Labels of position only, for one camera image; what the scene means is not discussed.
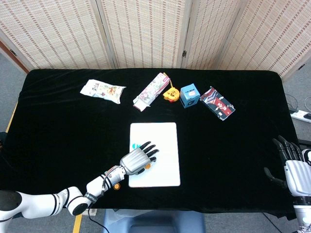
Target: table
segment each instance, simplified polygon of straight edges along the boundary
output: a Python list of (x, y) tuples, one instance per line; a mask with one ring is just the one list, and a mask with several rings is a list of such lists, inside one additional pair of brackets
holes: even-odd
[[(138, 111), (132, 100), (159, 72), (178, 89), (194, 83), (203, 94), (215, 87), (236, 111), (222, 122), (202, 103), (184, 109), (161, 96)], [(126, 86), (121, 104), (80, 94), (89, 79)], [(0, 188), (46, 194), (77, 186), (84, 193), (89, 181), (128, 153), (133, 122), (176, 122), (181, 185), (129, 188), (126, 178), (95, 208), (294, 212), (288, 190), (263, 172), (266, 166), (285, 178), (273, 137), (297, 143), (281, 79), (270, 71), (33, 70), (7, 135)]]

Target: beige panel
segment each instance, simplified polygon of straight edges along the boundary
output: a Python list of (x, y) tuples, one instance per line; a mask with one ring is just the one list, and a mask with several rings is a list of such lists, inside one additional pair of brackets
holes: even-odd
[(238, 12), (239, 0), (197, 0), (186, 41), (189, 69), (213, 69)]
[(185, 1), (102, 0), (118, 67), (176, 67)]
[(2, 0), (0, 15), (34, 68), (111, 68), (90, 0)]
[(310, 0), (250, 0), (220, 69), (272, 70), (283, 77), (311, 48)]

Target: robotic arm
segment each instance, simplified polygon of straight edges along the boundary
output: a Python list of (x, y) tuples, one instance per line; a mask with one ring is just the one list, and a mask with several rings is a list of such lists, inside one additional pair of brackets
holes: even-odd
[(294, 143), (282, 136), (273, 139), (284, 166), (286, 181), (275, 178), (268, 168), (266, 176), (283, 188), (288, 188), (294, 197), (294, 209), (299, 224), (296, 233), (311, 233), (311, 150), (300, 151)]
[(159, 150), (151, 151), (155, 145), (145, 149), (150, 143), (147, 142), (140, 148), (136, 148), (120, 160), (119, 166), (113, 166), (89, 182), (84, 196), (77, 187), (46, 195), (28, 195), (17, 191), (0, 190), (0, 233), (5, 233), (13, 217), (20, 213), (25, 218), (37, 218), (56, 215), (66, 207), (74, 216), (81, 214), (98, 198), (104, 196), (105, 191), (124, 180), (125, 175), (140, 174), (145, 170), (145, 166), (156, 161), (156, 157), (151, 157), (159, 152)]

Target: floor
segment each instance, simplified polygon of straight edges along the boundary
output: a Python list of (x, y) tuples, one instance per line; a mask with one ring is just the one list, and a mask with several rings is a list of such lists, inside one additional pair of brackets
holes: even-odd
[[(17, 70), (9, 61), (0, 54), (0, 132), (5, 131), (15, 104), (21, 91), (25, 74)], [(298, 108), (306, 111), (304, 99), (311, 96), (311, 62), (307, 63), (295, 73), (288, 81), (284, 82), (285, 93), (293, 95), (298, 102)], [(288, 96), (288, 103), (295, 108), (295, 100)], [(296, 133), (299, 139), (311, 141), (311, 124), (293, 119)], [(286, 218), (277, 219), (272, 215), (268, 218), (283, 233), (291, 233), (297, 230), (296, 219), (288, 221)], [(98, 210), (93, 218), (103, 222), (104, 210)], [(37, 219), (17, 218), (9, 226), (8, 233), (32, 232), (32, 233), (70, 233), (72, 232), (75, 217), (63, 209), (57, 216)], [(279, 233), (271, 222), (262, 213), (227, 213), (205, 214), (207, 233)], [(91, 222), (87, 216), (83, 216), (80, 233), (100, 233), (100, 226)]]

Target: blue cube box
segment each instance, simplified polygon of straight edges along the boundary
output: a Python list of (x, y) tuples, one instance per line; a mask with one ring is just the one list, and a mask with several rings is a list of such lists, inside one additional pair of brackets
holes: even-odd
[(180, 89), (180, 102), (184, 108), (195, 105), (200, 98), (200, 93), (194, 84), (184, 86)]

